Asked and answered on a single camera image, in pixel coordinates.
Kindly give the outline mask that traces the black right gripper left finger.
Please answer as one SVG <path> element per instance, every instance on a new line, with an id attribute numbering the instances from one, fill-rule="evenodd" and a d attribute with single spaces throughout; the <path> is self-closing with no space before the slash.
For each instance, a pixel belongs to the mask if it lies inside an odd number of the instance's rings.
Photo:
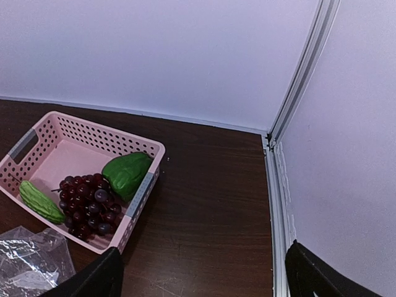
<path id="1" fill-rule="evenodd" d="M 123 276 L 124 264 L 121 254 L 117 248 L 111 247 L 73 277 L 41 295 L 121 296 Z"/>

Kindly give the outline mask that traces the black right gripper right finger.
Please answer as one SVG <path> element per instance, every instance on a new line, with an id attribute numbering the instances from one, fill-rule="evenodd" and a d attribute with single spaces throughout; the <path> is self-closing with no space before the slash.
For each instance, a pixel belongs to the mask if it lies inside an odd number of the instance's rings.
<path id="1" fill-rule="evenodd" d="M 343 276 L 297 241 L 287 250 L 285 268 L 291 296 L 377 296 Z"/>

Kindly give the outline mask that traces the dark red grape bunch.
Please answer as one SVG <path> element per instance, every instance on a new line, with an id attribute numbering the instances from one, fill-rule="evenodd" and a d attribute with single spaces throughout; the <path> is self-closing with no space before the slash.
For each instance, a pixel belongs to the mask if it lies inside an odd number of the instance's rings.
<path id="1" fill-rule="evenodd" d="M 112 236 L 119 225 L 122 207 L 115 201 L 109 182 L 100 173 L 67 176 L 55 190 L 66 216 L 68 232 L 82 241 L 95 235 Z"/>

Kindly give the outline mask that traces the clear zip top bag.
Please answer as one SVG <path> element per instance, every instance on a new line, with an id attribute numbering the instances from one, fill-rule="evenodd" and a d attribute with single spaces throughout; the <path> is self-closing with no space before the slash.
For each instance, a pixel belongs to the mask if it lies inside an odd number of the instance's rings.
<path id="1" fill-rule="evenodd" d="M 1 234 L 1 296 L 39 296 L 74 275 L 61 233 L 18 226 Z"/>

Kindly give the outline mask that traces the pink perforated plastic basket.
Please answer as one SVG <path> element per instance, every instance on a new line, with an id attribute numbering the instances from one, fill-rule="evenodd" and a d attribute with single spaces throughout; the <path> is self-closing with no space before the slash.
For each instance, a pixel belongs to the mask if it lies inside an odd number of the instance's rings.
<path id="1" fill-rule="evenodd" d="M 130 202 L 123 204 L 123 217 L 114 235 L 84 242 L 68 233 L 64 225 L 54 225 L 20 198 L 19 184 L 30 181 L 53 202 L 59 202 L 54 189 L 69 175 L 99 173 L 113 158 L 143 152 L 152 164 Z M 1 192 L 30 214 L 68 239 L 102 254 L 109 247 L 123 251 L 160 174 L 165 146 L 157 141 L 108 126 L 52 111 L 44 115 L 1 160 Z"/>

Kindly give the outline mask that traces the green chayote squash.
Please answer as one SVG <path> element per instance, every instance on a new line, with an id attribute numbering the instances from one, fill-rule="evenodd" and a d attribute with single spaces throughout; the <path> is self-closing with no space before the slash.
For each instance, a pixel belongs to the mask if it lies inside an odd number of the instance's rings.
<path id="1" fill-rule="evenodd" d="M 133 199 L 152 164 L 143 152 L 134 152 L 109 161 L 101 174 L 109 182 L 111 190 L 124 202 Z"/>

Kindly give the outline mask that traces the right aluminium frame post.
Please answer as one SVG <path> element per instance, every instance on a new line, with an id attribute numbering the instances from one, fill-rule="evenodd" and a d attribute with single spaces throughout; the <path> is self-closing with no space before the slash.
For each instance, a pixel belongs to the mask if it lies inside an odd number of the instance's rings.
<path id="1" fill-rule="evenodd" d="M 296 238 L 282 138 L 306 91 L 334 23 L 340 1 L 319 1 L 303 52 L 280 110 L 269 132 L 262 135 L 269 192 L 272 235 L 273 295 L 289 296 L 285 256 Z"/>

